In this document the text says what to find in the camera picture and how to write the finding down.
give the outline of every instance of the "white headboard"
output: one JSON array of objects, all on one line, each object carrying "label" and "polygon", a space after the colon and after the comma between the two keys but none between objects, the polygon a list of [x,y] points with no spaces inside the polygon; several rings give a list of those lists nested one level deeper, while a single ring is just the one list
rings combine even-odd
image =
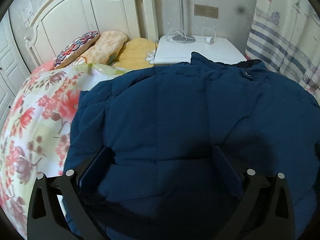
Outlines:
[{"label": "white headboard", "polygon": [[[142,0],[146,38],[159,39],[154,0]],[[56,57],[88,31],[121,31],[140,38],[136,0],[48,0],[30,23],[33,38],[25,37],[36,66]]]}]

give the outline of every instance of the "floral bedding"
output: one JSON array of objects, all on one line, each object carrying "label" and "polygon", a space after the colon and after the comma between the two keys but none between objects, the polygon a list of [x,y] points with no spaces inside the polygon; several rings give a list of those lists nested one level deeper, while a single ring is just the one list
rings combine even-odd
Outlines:
[{"label": "floral bedding", "polygon": [[80,91],[123,73],[85,64],[32,75],[23,83],[0,133],[0,205],[25,239],[36,176],[62,175]]}]

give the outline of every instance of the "wall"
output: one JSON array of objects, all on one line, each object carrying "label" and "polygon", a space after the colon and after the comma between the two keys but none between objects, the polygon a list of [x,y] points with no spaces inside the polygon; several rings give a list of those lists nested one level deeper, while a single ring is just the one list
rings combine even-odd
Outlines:
[{"label": "wall", "polygon": [[35,14],[38,9],[44,5],[47,0],[14,0],[9,8],[10,22],[12,26],[12,32],[16,40],[19,51],[30,71],[35,69],[35,65],[32,62],[31,57],[25,47],[24,37],[28,36],[30,40],[33,37],[32,28],[25,29],[24,21],[22,17],[22,10],[25,8],[28,2],[32,3],[33,13]]},{"label": "wall", "polygon": [[[19,50],[32,70],[34,68],[25,48],[24,37],[32,38],[31,29],[25,30],[21,10],[30,0],[15,0],[10,6],[12,30]],[[46,0],[31,0],[36,12]],[[194,16],[194,4],[219,7],[219,19]],[[249,36],[256,0],[184,0],[185,27],[189,34],[201,35],[203,27],[215,29],[218,37],[228,38],[241,53],[244,53]],[[156,0],[156,12],[159,35],[166,35],[169,30],[180,24],[179,0]]]}]

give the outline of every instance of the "navy puffer jacket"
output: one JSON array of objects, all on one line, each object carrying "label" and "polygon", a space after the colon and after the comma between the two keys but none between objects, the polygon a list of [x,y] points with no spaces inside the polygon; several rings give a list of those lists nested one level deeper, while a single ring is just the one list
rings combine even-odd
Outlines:
[{"label": "navy puffer jacket", "polygon": [[259,60],[226,66],[194,52],[190,64],[100,82],[81,92],[70,139],[65,171],[103,146],[114,153],[85,199],[112,240],[210,239],[238,203],[215,145],[261,175],[286,175],[296,238],[316,211],[319,105]]}]

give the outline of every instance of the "cabinet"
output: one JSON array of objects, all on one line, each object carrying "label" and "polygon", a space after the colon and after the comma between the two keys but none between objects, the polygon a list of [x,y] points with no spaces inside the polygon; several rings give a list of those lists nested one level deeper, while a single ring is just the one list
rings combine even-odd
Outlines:
[{"label": "cabinet", "polygon": [[5,119],[7,118],[13,101],[13,93],[4,82],[2,76],[0,76],[0,130],[2,129]]},{"label": "cabinet", "polygon": [[0,22],[0,74],[14,95],[30,75],[15,43],[8,11]]},{"label": "cabinet", "polygon": [[193,51],[200,53],[207,59],[225,64],[236,64],[246,61],[241,52],[226,38],[215,38],[211,45],[206,44],[203,36],[193,35],[193,43],[171,42],[172,37],[161,37],[156,52],[154,64],[165,65],[179,62],[189,62]]},{"label": "cabinet", "polygon": [[0,22],[0,130],[30,72],[15,43],[8,11]]}]

